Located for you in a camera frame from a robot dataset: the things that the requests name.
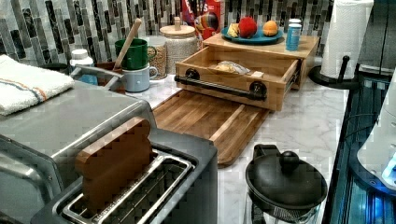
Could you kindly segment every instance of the wooden spoon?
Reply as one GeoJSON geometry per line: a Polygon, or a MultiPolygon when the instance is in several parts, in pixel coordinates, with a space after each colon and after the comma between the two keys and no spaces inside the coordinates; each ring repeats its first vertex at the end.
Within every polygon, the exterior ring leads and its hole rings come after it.
{"type": "Polygon", "coordinates": [[[125,56],[126,51],[128,51],[128,48],[131,45],[132,41],[134,40],[134,37],[136,36],[137,30],[139,29],[139,26],[141,23],[142,23],[142,21],[139,18],[137,18],[134,21],[134,25],[132,26],[131,31],[129,32],[128,36],[126,37],[125,43],[122,46],[119,57],[117,57],[116,63],[114,64],[113,71],[120,68],[122,59],[125,56]]]}

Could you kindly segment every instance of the mug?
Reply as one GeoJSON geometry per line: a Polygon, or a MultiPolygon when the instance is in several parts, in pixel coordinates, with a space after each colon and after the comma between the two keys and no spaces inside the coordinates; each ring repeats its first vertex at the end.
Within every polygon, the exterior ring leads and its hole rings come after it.
{"type": "MultiPolygon", "coordinates": [[[[125,39],[116,41],[116,54],[119,56],[125,39]]],[[[138,70],[145,68],[149,64],[149,60],[157,55],[157,50],[148,46],[148,42],[144,39],[135,38],[125,53],[121,62],[121,68],[126,70],[138,70]],[[153,54],[148,54],[148,49],[153,49],[153,54]]]]}
{"type": "Polygon", "coordinates": [[[126,78],[125,90],[128,92],[139,92],[145,91],[149,88],[149,81],[158,76],[158,70],[156,67],[149,66],[149,64],[139,70],[122,70],[126,78]],[[154,76],[150,76],[150,70],[154,72],[154,76]]]}

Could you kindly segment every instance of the black kettle lid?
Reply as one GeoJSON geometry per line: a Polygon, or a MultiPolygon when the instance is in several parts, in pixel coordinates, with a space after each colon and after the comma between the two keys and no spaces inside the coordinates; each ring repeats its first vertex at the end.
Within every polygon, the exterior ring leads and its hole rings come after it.
{"type": "Polygon", "coordinates": [[[327,195],[322,174],[291,151],[251,161],[246,179],[249,190],[259,199],[284,209],[310,209],[327,195]]]}

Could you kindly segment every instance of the mosaic tile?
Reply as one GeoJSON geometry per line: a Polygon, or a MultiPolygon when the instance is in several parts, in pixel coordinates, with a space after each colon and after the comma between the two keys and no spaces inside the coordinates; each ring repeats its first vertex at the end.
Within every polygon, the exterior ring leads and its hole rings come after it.
{"type": "MultiPolygon", "coordinates": [[[[116,59],[114,42],[136,18],[139,35],[159,35],[180,15],[181,0],[4,0],[11,11],[0,19],[0,50],[23,62],[67,63],[70,50],[87,49],[96,62],[116,59]]],[[[224,25],[251,16],[258,24],[275,20],[288,31],[289,19],[303,21],[304,34],[322,37],[324,49],[332,0],[224,0],[224,25]]]]}

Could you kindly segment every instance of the red container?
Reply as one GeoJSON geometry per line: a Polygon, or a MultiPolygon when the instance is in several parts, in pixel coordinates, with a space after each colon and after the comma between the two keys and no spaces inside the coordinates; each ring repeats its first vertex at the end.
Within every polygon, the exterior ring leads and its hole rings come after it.
{"type": "Polygon", "coordinates": [[[224,0],[181,0],[181,10],[182,20],[195,28],[201,41],[219,33],[224,27],[224,0]]]}

